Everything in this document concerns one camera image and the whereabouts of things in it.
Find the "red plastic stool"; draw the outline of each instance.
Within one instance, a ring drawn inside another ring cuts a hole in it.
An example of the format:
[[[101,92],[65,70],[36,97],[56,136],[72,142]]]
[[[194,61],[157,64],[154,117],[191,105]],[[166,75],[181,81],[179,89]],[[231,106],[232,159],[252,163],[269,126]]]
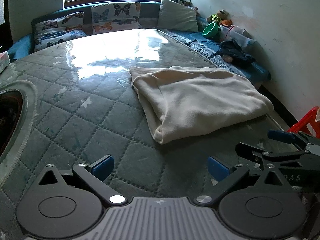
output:
[[[305,132],[307,134],[310,134],[309,129],[307,128],[307,124],[310,124],[316,132],[316,137],[320,138],[320,122],[316,122],[316,115],[319,110],[319,106],[313,107],[299,122],[294,124],[288,132],[295,132],[298,131]]]

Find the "couch backrest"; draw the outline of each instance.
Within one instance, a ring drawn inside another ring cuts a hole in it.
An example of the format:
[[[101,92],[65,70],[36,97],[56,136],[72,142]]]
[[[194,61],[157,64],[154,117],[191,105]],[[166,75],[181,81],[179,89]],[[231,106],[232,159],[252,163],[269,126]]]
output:
[[[146,2],[146,1],[135,1],[141,3],[140,18],[159,18],[160,2]],[[43,21],[49,21],[52,19],[60,18],[75,12],[84,12],[84,24],[91,24],[91,7],[94,5],[102,4],[91,3],[79,6],[73,6],[69,8],[62,9],[38,18],[35,18],[31,22],[32,30],[35,24]]]

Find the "pillow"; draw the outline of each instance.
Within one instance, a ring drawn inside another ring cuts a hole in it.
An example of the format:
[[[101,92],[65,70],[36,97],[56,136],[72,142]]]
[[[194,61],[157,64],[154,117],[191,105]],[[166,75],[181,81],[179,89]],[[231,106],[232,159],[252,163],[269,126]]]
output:
[[[198,32],[196,11],[171,0],[161,0],[158,28]]]
[[[117,2],[92,6],[93,34],[142,28],[139,24],[141,4]]]
[[[37,23],[34,28],[35,52],[47,47],[87,36],[83,28],[83,12]]]

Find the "folded cloth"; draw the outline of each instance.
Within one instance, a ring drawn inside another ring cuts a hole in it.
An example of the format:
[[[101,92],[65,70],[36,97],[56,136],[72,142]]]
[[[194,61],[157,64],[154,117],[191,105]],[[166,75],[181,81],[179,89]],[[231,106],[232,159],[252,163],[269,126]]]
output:
[[[244,77],[217,68],[131,67],[132,86],[160,144],[211,133],[273,109]]]

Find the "green bowl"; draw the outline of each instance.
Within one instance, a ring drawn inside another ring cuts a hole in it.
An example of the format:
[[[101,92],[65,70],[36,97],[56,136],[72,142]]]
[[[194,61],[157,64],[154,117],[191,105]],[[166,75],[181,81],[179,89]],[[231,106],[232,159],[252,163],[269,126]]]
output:
[[[219,26],[216,23],[212,22],[206,28],[204,28],[202,35],[207,39],[213,38],[217,34],[218,29]]]

